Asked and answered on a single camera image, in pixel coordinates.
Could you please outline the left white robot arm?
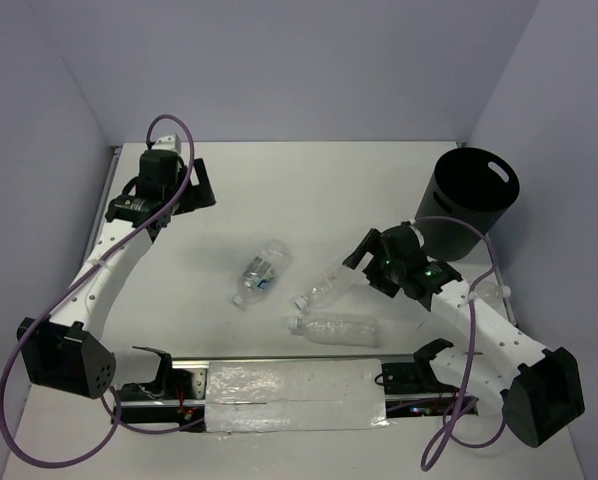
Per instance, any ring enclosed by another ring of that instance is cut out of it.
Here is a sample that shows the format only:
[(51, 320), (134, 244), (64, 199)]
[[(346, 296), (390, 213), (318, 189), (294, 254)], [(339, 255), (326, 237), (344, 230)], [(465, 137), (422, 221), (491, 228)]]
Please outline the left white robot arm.
[(22, 356), (31, 382), (92, 399), (129, 383), (152, 398), (167, 396), (175, 384), (169, 355), (149, 347), (112, 352), (102, 343), (104, 326), (132, 270), (172, 217), (215, 203), (202, 159), (187, 169), (176, 149), (146, 150), (138, 175), (109, 202), (77, 289), (38, 327), (27, 318), (18, 329), (28, 338)]

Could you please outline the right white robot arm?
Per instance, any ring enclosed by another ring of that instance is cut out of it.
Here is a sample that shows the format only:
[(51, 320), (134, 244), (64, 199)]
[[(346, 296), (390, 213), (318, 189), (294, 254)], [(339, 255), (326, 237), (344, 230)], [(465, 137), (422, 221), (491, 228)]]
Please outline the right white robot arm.
[(550, 350), (525, 335), (475, 294), (447, 262), (429, 258), (424, 227), (437, 217), (420, 217), (384, 231), (371, 229), (343, 266), (354, 270), (365, 255), (363, 273), (372, 288), (408, 298), (463, 334), (471, 354), (481, 353), (502, 381), (494, 393), (505, 425), (525, 445), (537, 448), (585, 411), (577, 360), (567, 349)]

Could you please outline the labelled clear plastic bottle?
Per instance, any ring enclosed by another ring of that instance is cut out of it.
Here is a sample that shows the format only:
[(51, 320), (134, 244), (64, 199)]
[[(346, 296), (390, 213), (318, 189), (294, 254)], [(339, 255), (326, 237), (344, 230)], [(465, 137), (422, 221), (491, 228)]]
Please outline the labelled clear plastic bottle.
[(278, 239), (267, 241), (237, 277), (236, 290), (231, 303), (244, 310), (263, 301), (278, 283), (279, 277), (291, 263), (288, 245)]

